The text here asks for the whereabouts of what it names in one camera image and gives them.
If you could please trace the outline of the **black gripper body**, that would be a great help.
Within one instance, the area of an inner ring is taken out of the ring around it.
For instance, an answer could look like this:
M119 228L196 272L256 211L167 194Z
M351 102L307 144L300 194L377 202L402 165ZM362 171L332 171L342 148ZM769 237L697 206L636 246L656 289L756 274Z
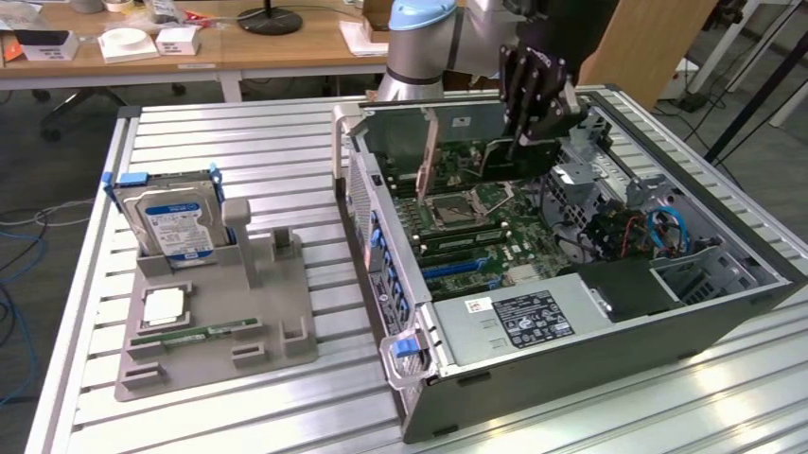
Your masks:
M543 108L566 81L574 90L581 66L601 43L617 7L614 1L531 1L518 24L518 44L534 49L545 62ZM582 105L582 119L588 107Z

